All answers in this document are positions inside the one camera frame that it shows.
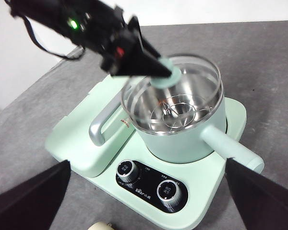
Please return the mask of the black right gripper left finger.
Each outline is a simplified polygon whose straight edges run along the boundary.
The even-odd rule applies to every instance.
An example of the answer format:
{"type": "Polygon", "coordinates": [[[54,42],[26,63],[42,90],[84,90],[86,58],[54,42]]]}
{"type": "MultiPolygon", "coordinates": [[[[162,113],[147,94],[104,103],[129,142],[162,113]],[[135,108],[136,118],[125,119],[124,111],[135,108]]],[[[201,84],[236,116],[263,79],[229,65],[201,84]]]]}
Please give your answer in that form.
{"type": "Polygon", "coordinates": [[[0,230],[48,230],[71,176],[65,160],[0,194],[0,230]]]}

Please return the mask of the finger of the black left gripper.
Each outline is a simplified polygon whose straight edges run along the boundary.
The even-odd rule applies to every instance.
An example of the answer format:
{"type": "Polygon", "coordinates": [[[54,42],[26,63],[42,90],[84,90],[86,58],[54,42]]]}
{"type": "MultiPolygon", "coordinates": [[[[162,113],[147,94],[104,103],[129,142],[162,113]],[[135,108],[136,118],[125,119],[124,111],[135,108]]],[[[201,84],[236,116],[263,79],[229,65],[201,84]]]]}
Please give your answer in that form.
{"type": "Polygon", "coordinates": [[[135,33],[140,41],[143,50],[147,51],[155,58],[160,58],[160,53],[142,36],[141,28],[137,16],[132,16],[128,23],[128,29],[135,33]]]}
{"type": "Polygon", "coordinates": [[[127,74],[111,74],[112,76],[152,76],[168,78],[172,71],[162,64],[159,58],[155,58],[143,50],[140,41],[134,42],[134,48],[130,60],[127,61],[127,74]]]}

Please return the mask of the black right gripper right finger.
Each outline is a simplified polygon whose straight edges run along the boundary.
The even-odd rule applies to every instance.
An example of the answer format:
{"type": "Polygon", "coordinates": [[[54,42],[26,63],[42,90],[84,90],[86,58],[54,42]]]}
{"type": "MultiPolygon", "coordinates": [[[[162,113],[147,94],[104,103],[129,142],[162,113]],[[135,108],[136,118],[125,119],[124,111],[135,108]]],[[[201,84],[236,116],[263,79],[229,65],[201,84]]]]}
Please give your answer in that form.
{"type": "Polygon", "coordinates": [[[288,230],[288,189],[243,166],[226,160],[230,194],[248,230],[288,230]]]}

